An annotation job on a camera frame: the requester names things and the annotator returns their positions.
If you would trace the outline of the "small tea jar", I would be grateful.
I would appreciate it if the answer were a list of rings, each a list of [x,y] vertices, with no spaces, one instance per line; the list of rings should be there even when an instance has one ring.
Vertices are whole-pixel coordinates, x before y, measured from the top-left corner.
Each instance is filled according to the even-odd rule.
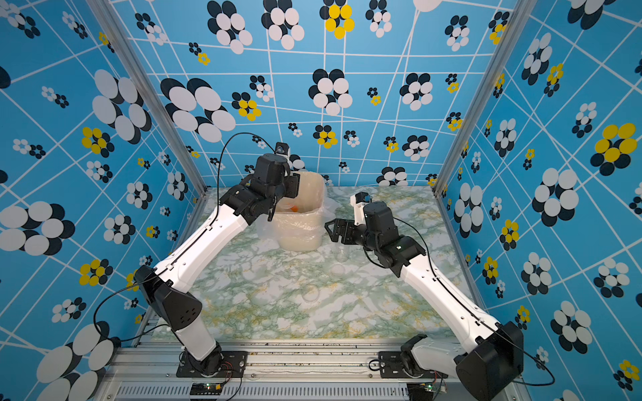
[[[345,263],[349,260],[349,248],[341,243],[337,243],[334,247],[334,257],[337,262]]]

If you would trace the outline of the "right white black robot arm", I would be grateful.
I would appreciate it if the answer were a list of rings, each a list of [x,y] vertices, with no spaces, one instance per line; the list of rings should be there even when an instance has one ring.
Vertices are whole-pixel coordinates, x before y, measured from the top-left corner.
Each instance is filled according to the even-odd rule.
[[[398,357],[379,357],[382,374],[408,378],[455,377],[476,400],[492,400],[511,384],[520,384],[525,360],[522,330],[501,323],[460,291],[434,264],[424,240],[401,235],[400,219],[384,202],[360,192],[350,199],[354,218],[335,218],[324,228],[331,242],[358,246],[370,262],[391,271],[418,292],[456,336],[440,342],[418,334],[401,346]]]

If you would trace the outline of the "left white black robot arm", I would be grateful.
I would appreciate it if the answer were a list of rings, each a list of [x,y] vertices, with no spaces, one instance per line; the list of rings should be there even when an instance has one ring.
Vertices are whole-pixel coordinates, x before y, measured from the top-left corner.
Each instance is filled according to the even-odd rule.
[[[184,347],[186,366],[203,377],[215,376],[227,364],[202,318],[202,302],[190,290],[234,237],[261,216],[272,219],[282,199],[298,195],[300,175],[291,170],[290,155],[284,142],[260,155],[252,173],[217,194],[215,211],[180,247],[155,267],[135,272],[134,286]]]

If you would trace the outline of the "right green circuit board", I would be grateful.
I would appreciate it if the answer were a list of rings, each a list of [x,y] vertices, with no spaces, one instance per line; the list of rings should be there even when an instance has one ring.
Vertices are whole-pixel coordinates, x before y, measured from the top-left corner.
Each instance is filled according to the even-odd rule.
[[[434,390],[433,384],[407,384],[409,401],[433,401]]]

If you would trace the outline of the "green circuit board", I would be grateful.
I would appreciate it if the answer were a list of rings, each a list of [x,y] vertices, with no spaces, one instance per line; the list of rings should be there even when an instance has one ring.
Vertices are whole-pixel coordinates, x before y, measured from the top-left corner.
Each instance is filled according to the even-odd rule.
[[[433,401],[434,390],[433,384],[407,384],[409,401]]]
[[[222,395],[224,384],[222,383],[197,383],[194,382],[190,389],[191,397],[218,397]]]

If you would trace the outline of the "left green circuit board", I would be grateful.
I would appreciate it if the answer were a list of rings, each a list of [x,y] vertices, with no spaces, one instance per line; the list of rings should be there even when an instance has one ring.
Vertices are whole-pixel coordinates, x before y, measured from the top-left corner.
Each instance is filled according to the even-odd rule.
[[[222,383],[197,383],[194,382],[190,389],[191,397],[218,397],[222,395],[224,384]]]

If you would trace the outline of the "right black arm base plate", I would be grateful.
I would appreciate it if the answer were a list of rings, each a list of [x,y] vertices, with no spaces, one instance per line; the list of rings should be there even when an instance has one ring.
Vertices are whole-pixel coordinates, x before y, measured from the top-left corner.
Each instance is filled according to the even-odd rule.
[[[376,359],[368,362],[368,368],[378,373],[382,379],[448,379],[448,374],[424,370],[411,365],[401,351],[379,351]]]

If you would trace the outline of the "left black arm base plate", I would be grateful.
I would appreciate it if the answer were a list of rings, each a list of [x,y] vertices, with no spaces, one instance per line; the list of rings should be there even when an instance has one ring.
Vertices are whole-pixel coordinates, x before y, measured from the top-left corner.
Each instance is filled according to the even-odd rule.
[[[246,351],[222,351],[217,364],[209,364],[204,368],[203,364],[192,361],[192,357],[182,351],[179,356],[179,365],[176,376],[178,378],[205,379],[205,378],[242,378],[249,352]]]

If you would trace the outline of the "left aluminium corner post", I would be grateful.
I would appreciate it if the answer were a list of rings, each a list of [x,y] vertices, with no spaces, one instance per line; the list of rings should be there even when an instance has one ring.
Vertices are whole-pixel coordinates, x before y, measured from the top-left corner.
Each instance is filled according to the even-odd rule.
[[[207,185],[202,179],[191,157],[187,155],[185,144],[182,141],[177,129],[173,125],[164,105],[155,92],[155,88],[145,73],[141,63],[141,57],[136,54],[133,45],[127,39],[122,24],[117,21],[115,11],[108,1],[88,1],[92,13],[95,15],[101,28],[105,30],[109,40],[115,46],[115,53],[123,64],[129,77],[132,79],[143,100],[148,105],[152,118],[157,122],[158,128],[167,144],[174,152],[177,160],[191,180],[199,196],[207,192]]]

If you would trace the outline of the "aluminium corner post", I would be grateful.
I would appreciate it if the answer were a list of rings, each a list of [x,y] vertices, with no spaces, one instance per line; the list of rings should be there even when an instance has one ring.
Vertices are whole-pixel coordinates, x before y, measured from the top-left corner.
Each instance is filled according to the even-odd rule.
[[[480,85],[477,87],[470,106],[464,115],[463,126],[456,135],[452,147],[446,157],[445,163],[438,175],[438,182],[435,187],[436,195],[441,194],[441,191],[446,187],[452,172],[455,170],[461,150],[475,130],[475,124],[480,119],[480,116],[490,99],[492,87],[499,78],[499,75],[503,72],[504,67],[518,43],[518,40],[522,36],[528,18],[536,4],[536,0],[517,1],[515,9],[511,13],[508,31],[497,46],[496,51],[489,62],[487,70],[481,79]]]
[[[185,144],[182,141],[177,129],[173,125],[164,105],[155,92],[155,88],[145,73],[141,63],[141,57],[136,54],[133,45],[127,39],[122,24],[117,21],[115,11],[108,1],[88,1],[92,13],[95,15],[101,28],[105,30],[109,40],[115,46],[115,53],[123,64],[129,77],[132,79],[143,100],[148,105],[152,118],[157,122],[158,128],[167,144],[174,152],[177,160],[191,180],[199,196],[207,192],[207,185],[202,179],[191,157],[187,155]]]

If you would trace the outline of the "aluminium front rail frame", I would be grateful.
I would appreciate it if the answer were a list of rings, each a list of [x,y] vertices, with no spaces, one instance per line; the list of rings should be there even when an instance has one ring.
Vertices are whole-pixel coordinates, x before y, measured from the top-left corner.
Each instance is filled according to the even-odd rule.
[[[120,350],[95,394],[97,400],[409,400],[407,384],[434,385],[433,400],[471,400],[455,377],[382,379],[368,368],[379,351],[401,351],[394,340],[240,340],[223,351],[249,352],[242,378],[176,376],[181,348],[149,342]],[[191,397],[197,383],[222,383],[218,397]]]

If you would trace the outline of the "right aluminium corner post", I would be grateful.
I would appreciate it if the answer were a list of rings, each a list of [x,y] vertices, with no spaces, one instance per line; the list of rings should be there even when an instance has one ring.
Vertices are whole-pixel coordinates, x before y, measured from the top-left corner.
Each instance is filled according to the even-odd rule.
[[[438,182],[435,187],[436,195],[441,194],[441,191],[446,187],[452,172],[455,170],[461,150],[475,130],[475,124],[480,119],[480,116],[490,99],[492,87],[499,78],[499,75],[503,72],[504,67],[518,43],[518,40],[522,36],[528,18],[536,4],[536,0],[517,1],[515,9],[511,13],[508,31],[497,46],[496,51],[489,62],[487,70],[481,79],[480,85],[477,87],[470,106],[464,115],[463,126],[456,135],[452,147],[446,157],[445,163],[438,175]]]

